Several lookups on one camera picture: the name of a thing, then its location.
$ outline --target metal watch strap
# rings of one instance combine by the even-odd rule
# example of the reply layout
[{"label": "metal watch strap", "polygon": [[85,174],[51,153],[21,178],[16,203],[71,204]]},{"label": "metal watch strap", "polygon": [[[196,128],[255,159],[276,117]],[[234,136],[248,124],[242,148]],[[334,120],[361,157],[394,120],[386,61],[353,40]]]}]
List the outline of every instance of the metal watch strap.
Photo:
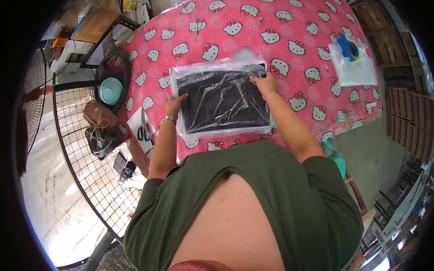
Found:
[{"label": "metal watch strap", "polygon": [[163,121],[163,120],[171,120],[171,121],[173,121],[173,122],[176,124],[176,120],[175,120],[175,118],[172,117],[172,116],[164,116],[164,117],[161,119],[161,121]]}]

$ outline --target metal wire grid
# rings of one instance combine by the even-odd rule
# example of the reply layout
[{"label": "metal wire grid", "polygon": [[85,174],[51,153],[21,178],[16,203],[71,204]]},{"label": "metal wire grid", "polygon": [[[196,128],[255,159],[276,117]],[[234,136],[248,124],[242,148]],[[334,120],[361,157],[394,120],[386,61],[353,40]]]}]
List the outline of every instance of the metal wire grid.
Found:
[{"label": "metal wire grid", "polygon": [[107,161],[90,152],[85,138],[89,125],[82,111],[92,100],[92,91],[75,88],[53,96],[58,136],[74,180],[88,204],[122,244],[121,237],[135,212],[141,190],[122,188]]},{"label": "metal wire grid", "polygon": [[29,153],[32,149],[36,134],[38,133],[39,124],[42,117],[42,111],[44,109],[45,88],[45,57],[42,49],[37,49],[33,54],[29,67],[27,68],[23,84],[24,94],[30,93],[33,90],[36,90],[38,92],[37,99],[27,101],[22,104],[22,108],[26,112],[27,121],[27,153]]}]

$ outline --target teal bowl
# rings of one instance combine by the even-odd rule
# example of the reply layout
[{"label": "teal bowl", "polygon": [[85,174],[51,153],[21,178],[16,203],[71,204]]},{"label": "teal bowl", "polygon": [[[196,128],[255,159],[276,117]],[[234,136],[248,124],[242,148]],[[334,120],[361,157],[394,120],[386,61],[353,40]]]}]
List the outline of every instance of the teal bowl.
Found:
[{"label": "teal bowl", "polygon": [[101,100],[109,105],[115,105],[121,97],[121,93],[122,83],[114,77],[106,78],[99,87]]}]

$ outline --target brown handbag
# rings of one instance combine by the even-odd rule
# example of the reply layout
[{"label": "brown handbag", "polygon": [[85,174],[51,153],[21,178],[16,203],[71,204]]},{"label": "brown handbag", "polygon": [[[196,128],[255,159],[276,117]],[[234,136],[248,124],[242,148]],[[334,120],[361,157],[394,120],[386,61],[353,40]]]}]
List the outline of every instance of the brown handbag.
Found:
[{"label": "brown handbag", "polygon": [[94,127],[113,128],[118,125],[116,116],[103,103],[92,100],[83,109],[84,119]]}]

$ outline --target pink tablecloth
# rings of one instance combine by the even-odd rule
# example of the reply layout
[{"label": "pink tablecloth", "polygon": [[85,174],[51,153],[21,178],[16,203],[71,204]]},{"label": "pink tablecloth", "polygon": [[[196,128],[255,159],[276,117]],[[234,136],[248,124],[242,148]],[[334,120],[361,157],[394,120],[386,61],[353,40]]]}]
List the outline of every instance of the pink tablecloth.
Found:
[{"label": "pink tablecloth", "polygon": [[[335,32],[352,33],[360,45],[366,43],[354,13],[343,0],[186,2],[153,18],[121,46],[131,61],[132,81],[119,119],[130,118],[143,106],[157,129],[164,116],[166,92],[172,94],[171,67],[230,57],[248,46],[265,57],[276,78],[277,92],[318,141],[333,137],[345,128],[345,115],[353,123],[382,110],[378,86],[339,86],[327,47]],[[377,106],[367,110],[366,103],[375,101]],[[121,131],[128,127],[122,121],[120,125]],[[178,137],[177,157],[182,160],[191,153],[261,137],[284,146],[278,129],[265,135],[187,142]],[[143,155],[149,159],[151,153]]]}]

